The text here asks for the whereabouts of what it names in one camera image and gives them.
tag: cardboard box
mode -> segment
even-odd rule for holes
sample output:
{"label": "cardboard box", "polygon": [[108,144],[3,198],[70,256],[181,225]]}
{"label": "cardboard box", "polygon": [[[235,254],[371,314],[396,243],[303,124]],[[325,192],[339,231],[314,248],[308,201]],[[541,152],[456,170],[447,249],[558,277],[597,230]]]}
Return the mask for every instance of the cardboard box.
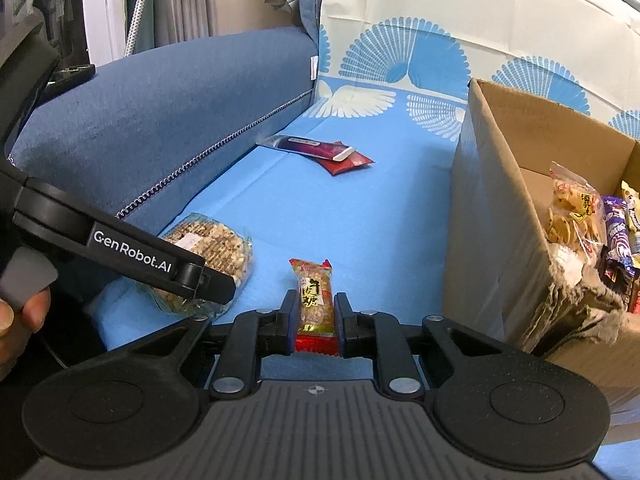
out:
{"label": "cardboard box", "polygon": [[445,316],[583,375],[609,400],[612,426],[637,424],[640,316],[627,313],[593,269],[569,287],[541,221],[552,161],[602,195],[620,195],[622,180],[640,190],[640,144],[492,82],[473,79],[468,101],[451,170]]}

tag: zipper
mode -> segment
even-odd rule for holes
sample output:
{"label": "zipper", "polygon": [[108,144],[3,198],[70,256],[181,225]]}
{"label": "zipper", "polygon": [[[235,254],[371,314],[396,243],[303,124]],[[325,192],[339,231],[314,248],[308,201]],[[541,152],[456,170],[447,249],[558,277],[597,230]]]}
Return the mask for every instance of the zipper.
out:
{"label": "zipper", "polygon": [[129,215],[131,212],[136,210],[139,206],[143,205],[143,203],[145,203],[147,200],[149,200],[153,195],[158,193],[161,189],[163,189],[164,187],[166,187],[169,184],[171,184],[172,181],[174,181],[176,178],[178,178],[181,174],[185,173],[187,170],[190,170],[193,166],[195,166],[201,160],[203,160],[204,158],[208,157],[211,153],[213,153],[216,150],[222,148],[222,146],[224,146],[225,144],[228,144],[229,142],[234,140],[236,137],[239,137],[240,135],[245,133],[245,131],[250,130],[254,126],[260,124],[261,122],[263,122],[265,120],[267,120],[271,116],[274,116],[278,112],[283,111],[284,108],[287,108],[288,106],[292,105],[293,103],[295,103],[297,101],[300,101],[300,99],[302,99],[303,97],[311,94],[312,90],[313,89],[307,90],[306,92],[303,92],[298,97],[294,97],[291,101],[288,101],[288,102],[284,103],[283,105],[280,105],[279,107],[277,107],[276,109],[272,110],[268,114],[263,115],[262,117],[256,119],[254,122],[247,124],[247,126],[244,126],[244,127],[240,128],[238,131],[233,132],[229,136],[226,136],[224,139],[219,140],[214,145],[209,146],[206,150],[204,150],[203,152],[201,152],[198,155],[194,156],[188,162],[185,162],[183,165],[180,166],[180,168],[178,168],[177,170],[175,170],[173,173],[169,174],[168,176],[164,177],[162,180],[160,180],[158,183],[156,183],[153,187],[151,187],[150,189],[147,189],[143,194],[141,194],[139,197],[137,197],[129,205],[125,206],[120,211],[118,211],[118,213],[116,215],[116,218],[119,218],[120,220],[122,220],[124,217]]}

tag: metal screw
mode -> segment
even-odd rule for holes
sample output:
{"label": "metal screw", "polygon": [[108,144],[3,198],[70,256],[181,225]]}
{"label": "metal screw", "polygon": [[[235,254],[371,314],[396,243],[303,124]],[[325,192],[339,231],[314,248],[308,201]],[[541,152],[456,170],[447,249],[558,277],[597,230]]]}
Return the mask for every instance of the metal screw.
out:
{"label": "metal screw", "polygon": [[398,377],[389,381],[389,388],[396,394],[414,394],[420,389],[420,383],[411,377]]}
{"label": "metal screw", "polygon": [[244,388],[244,381],[237,377],[220,377],[213,383],[213,389],[219,394],[236,394]]}

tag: rice cracker package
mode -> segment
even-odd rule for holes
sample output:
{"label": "rice cracker package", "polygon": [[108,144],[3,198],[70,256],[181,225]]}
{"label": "rice cracker package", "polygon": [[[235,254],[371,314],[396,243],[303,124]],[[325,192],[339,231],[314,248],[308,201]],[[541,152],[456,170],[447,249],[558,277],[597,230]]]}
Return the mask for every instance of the rice cracker package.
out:
{"label": "rice cracker package", "polygon": [[296,351],[338,355],[330,281],[332,267],[329,260],[315,264],[292,259],[289,263],[298,276],[300,291],[300,324],[296,335]]}

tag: snack bag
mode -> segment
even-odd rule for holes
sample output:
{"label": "snack bag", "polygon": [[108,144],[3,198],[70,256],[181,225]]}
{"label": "snack bag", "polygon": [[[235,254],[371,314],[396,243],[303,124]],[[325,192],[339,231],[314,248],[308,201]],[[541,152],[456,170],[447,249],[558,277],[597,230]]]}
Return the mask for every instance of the snack bag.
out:
{"label": "snack bag", "polygon": [[640,269],[640,196],[623,180],[622,197],[626,201],[626,226],[629,229],[631,259],[634,267]]}
{"label": "snack bag", "polygon": [[548,210],[546,239],[569,247],[585,264],[595,267],[607,239],[602,199],[581,176],[555,162],[551,178],[554,198]]}
{"label": "snack bag", "polygon": [[627,205],[624,200],[615,196],[602,198],[607,228],[607,261],[620,267],[625,277],[631,282],[636,276],[636,268],[631,259],[629,236],[626,230]]}
{"label": "snack bag", "polygon": [[333,269],[329,260],[315,264],[291,259],[289,263],[298,276],[300,290],[300,324],[296,336],[296,350],[338,355],[334,297],[330,281]]}
{"label": "snack bag", "polygon": [[[337,146],[345,146],[340,140],[334,142]],[[325,168],[333,176],[344,173],[345,171],[354,170],[362,166],[373,164],[368,156],[364,156],[361,153],[353,152],[342,162],[335,162],[334,160],[326,160],[325,158],[314,158],[323,168]]]}
{"label": "snack bag", "polygon": [[602,283],[616,292],[622,298],[622,303],[627,310],[631,310],[633,303],[636,301],[637,282],[629,279],[620,264],[609,258],[603,257],[601,262],[602,268],[599,271]]}
{"label": "snack bag", "polygon": [[[233,230],[207,216],[191,213],[172,227],[164,240],[198,254],[210,269],[232,276],[236,295],[244,287],[252,271],[253,245],[250,237],[241,237]],[[152,288],[152,295],[160,309],[176,314],[205,314],[211,319],[222,316],[231,307],[206,300],[185,300],[164,290]]]}

